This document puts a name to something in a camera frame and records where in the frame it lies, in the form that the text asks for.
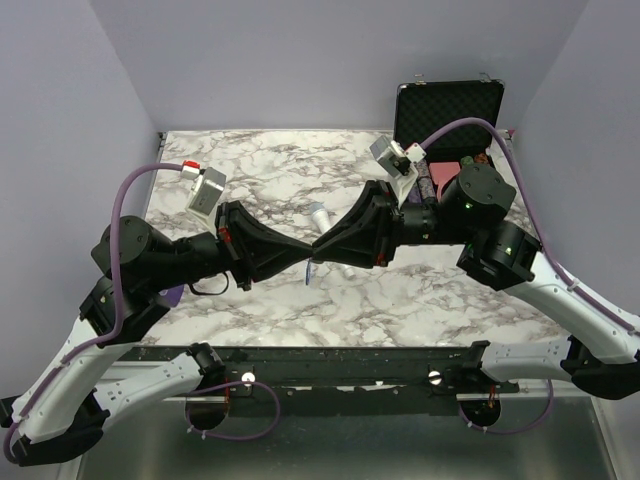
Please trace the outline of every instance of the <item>gray floor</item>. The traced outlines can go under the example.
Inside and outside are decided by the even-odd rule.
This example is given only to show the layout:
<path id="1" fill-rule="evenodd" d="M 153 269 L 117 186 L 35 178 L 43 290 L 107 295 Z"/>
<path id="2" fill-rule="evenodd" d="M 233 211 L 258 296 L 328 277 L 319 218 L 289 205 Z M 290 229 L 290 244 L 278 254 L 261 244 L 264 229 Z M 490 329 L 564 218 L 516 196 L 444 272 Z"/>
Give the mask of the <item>gray floor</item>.
<path id="1" fill-rule="evenodd" d="M 541 399 L 504 405 L 500 426 L 521 425 Z M 188 435 L 181 402 L 164 402 L 116 425 L 84 459 L 81 478 L 130 479 L 611 479 L 588 398 L 559 399 L 540 428 L 483 435 L 457 417 L 284 418 L 269 437 L 230 443 Z M 266 419 L 232 419 L 247 433 Z"/>

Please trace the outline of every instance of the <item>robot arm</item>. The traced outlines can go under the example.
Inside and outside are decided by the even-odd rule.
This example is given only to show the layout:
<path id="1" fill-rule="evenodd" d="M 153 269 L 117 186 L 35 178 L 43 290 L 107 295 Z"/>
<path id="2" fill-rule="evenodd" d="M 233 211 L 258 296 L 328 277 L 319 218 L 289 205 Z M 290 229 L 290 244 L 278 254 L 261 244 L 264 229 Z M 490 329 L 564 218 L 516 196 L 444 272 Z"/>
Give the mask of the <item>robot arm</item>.
<path id="1" fill-rule="evenodd" d="M 393 142 L 372 146 L 378 163 L 400 180 L 368 182 L 351 211 L 313 244 L 314 259 L 371 268 L 386 266 L 400 245 L 464 244 L 457 266 L 471 278 L 520 298 L 571 333 L 568 339 L 539 344 L 480 342 L 484 352 L 478 368 L 484 374 L 495 381 L 571 381 L 607 399 L 640 390 L 640 318 L 577 280 L 568 284 L 565 279 L 573 277 L 557 264 L 554 268 L 537 239 L 504 221 L 515 189 L 496 170 L 466 166 L 440 202 L 400 205 L 391 193 L 403 192 L 394 185 L 402 186 L 403 172 L 410 172 L 414 158 L 422 158 L 409 152 L 419 147 L 414 144 L 403 154 Z"/>
<path id="2" fill-rule="evenodd" d="M 636 358 L 640 340 L 634 329 L 640 324 L 638 317 L 581 285 L 605 312 L 615 309 L 625 323 L 585 301 L 584 295 L 576 294 L 576 285 L 567 285 L 557 275 L 538 240 L 504 221 L 515 189 L 498 172 L 486 165 L 464 167 L 440 202 L 404 204 L 415 174 L 413 163 L 424 157 L 424 151 L 417 145 L 403 152 L 392 142 L 376 144 L 372 152 L 390 181 L 368 181 L 351 211 L 313 245 L 260 224 L 239 202 L 216 209 L 224 176 L 186 162 L 183 176 L 195 180 L 188 211 L 209 232 L 171 241 L 142 219 L 120 219 L 123 327 L 109 341 L 73 356 L 70 352 L 78 346 L 103 338 L 115 326 L 119 292 L 111 280 L 110 229 L 104 232 L 92 251 L 104 277 L 83 302 L 69 339 L 31 389 L 0 401 L 0 424 L 9 428 L 6 456 L 23 466 L 70 460 L 131 412 L 168 396 L 225 382 L 225 366 L 205 344 L 190 347 L 146 375 L 99 384 L 109 366 L 169 310 L 160 291 L 227 271 L 240 288 L 250 290 L 252 282 L 307 258 L 385 267 L 403 245 L 464 244 L 457 265 L 470 277 L 530 303 L 572 334 L 539 344 L 475 342 L 455 369 L 457 385 L 468 391 L 511 379 L 552 378 L 610 399 L 640 390 Z M 18 440 L 12 445 L 14 434 Z"/>

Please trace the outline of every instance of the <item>marble tabletop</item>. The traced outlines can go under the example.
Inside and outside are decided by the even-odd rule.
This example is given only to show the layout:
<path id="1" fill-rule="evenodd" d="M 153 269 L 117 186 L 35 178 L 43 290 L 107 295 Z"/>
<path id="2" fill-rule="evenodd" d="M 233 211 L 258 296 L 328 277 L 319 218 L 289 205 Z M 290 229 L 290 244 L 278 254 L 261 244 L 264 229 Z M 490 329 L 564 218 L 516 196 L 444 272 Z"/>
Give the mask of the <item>marble tabletop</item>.
<path id="1" fill-rule="evenodd" d="M 319 237 L 309 204 L 323 202 L 332 221 L 342 217 L 368 179 L 385 172 L 369 146 L 387 132 L 212 131 L 172 132 L 164 162 L 197 160 L 227 175 L 221 201 L 241 200 L 265 225 L 311 243 Z M 515 185 L 506 159 L 488 153 Z M 185 212 L 190 183 L 159 172 L 146 219 L 172 239 L 203 231 Z M 531 231 L 518 194 L 509 218 Z M 243 346 L 448 346 L 475 340 L 523 342 L 563 332 L 537 310 L 494 292 L 456 268 L 462 246 L 401 247 L 388 268 L 356 269 L 347 280 L 340 267 L 316 267 L 305 285 L 306 262 L 253 285 L 233 283 L 219 297 L 185 292 L 181 303 L 142 343 Z M 219 291 L 222 277 L 198 284 Z"/>

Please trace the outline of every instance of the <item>bolt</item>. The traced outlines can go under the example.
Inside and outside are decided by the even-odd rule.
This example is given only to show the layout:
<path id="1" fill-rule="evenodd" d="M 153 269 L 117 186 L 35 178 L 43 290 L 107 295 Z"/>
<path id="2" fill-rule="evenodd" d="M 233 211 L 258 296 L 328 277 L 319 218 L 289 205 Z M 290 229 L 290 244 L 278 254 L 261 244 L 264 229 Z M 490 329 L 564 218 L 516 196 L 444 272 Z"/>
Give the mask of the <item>bolt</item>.
<path id="1" fill-rule="evenodd" d="M 442 383 L 442 375 L 436 370 L 429 372 L 429 383 L 433 386 L 438 386 Z"/>
<path id="2" fill-rule="evenodd" d="M 242 381 L 249 382 L 249 383 L 245 383 L 244 386 L 250 387 L 251 383 L 256 381 L 256 376 L 253 374 L 253 372 L 245 372 L 242 374 Z"/>

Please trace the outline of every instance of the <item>purple wall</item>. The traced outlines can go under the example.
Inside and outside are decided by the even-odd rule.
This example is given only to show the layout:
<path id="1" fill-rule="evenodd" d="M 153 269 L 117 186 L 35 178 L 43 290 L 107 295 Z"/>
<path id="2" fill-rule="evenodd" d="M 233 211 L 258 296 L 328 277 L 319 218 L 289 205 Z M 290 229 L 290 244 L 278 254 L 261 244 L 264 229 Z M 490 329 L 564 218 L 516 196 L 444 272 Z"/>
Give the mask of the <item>purple wall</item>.
<path id="1" fill-rule="evenodd" d="M 636 314 L 639 18 L 637 0 L 589 2 L 531 102 L 516 142 L 518 162 L 560 261 Z M 612 439 L 623 460 L 621 478 L 637 479 L 640 395 L 610 402 L 609 408 Z"/>
<path id="2" fill-rule="evenodd" d="M 120 181 L 155 160 L 155 129 L 86 0 L 0 15 L 0 396 L 31 385 L 100 276 L 89 256 Z M 140 213 L 148 181 L 128 203 Z M 0 478 L 47 478 L 52 468 Z"/>
<path id="3" fill-rule="evenodd" d="M 507 82 L 517 126 L 587 0 L 91 0 L 162 129 L 391 128 L 415 73 Z"/>

